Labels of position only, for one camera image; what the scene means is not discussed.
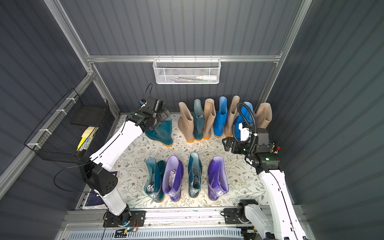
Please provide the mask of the teal rain boot carried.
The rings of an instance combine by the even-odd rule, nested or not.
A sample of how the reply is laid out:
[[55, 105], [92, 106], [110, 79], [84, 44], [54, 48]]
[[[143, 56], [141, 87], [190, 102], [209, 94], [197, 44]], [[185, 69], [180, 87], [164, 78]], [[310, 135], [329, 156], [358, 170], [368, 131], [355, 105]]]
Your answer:
[[172, 119], [170, 117], [166, 118], [158, 127], [152, 131], [145, 131], [145, 135], [154, 141], [161, 142], [167, 147], [173, 145], [172, 139]]

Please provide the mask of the teal rain boot back row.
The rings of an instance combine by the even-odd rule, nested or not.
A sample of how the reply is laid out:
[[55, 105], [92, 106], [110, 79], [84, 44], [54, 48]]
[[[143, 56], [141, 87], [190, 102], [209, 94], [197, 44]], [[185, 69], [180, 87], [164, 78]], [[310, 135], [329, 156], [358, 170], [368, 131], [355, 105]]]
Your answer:
[[200, 99], [194, 100], [194, 137], [197, 141], [203, 139], [203, 128], [204, 128], [204, 110]]

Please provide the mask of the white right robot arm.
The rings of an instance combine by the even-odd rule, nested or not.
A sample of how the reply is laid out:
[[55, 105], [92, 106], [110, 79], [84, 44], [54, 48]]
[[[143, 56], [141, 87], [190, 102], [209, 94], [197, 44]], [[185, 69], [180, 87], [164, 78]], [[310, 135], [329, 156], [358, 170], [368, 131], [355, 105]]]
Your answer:
[[222, 140], [226, 152], [244, 155], [255, 168], [269, 198], [272, 217], [269, 219], [256, 200], [240, 200], [237, 208], [221, 213], [227, 224], [252, 224], [263, 240], [305, 240], [307, 235], [295, 213], [286, 186], [285, 173], [280, 170], [277, 154], [269, 145], [239, 143], [234, 137]]

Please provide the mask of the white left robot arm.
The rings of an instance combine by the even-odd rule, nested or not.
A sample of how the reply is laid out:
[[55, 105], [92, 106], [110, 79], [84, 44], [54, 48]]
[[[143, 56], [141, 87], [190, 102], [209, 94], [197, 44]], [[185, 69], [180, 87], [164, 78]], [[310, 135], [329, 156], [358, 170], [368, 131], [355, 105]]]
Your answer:
[[120, 129], [81, 167], [84, 182], [102, 198], [112, 215], [123, 215], [128, 205], [117, 189], [117, 177], [110, 170], [134, 140], [146, 130], [155, 130], [170, 115], [167, 109], [152, 113], [142, 109], [129, 114]]

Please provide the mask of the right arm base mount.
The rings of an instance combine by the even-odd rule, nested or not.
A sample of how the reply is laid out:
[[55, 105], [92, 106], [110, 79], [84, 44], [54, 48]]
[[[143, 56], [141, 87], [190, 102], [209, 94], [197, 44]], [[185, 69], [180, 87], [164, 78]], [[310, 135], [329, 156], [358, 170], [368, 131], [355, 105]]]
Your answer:
[[249, 224], [250, 221], [245, 216], [245, 206], [258, 204], [256, 200], [252, 199], [240, 200], [236, 208], [224, 208], [220, 214], [225, 218], [227, 225]]

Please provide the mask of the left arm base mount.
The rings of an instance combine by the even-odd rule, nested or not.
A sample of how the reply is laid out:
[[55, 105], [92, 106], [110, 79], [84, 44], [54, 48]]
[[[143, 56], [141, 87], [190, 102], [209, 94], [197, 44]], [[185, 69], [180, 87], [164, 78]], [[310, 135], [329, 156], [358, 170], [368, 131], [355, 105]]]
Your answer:
[[104, 215], [104, 228], [143, 227], [146, 219], [146, 211], [124, 210], [119, 216], [115, 216], [107, 210]]

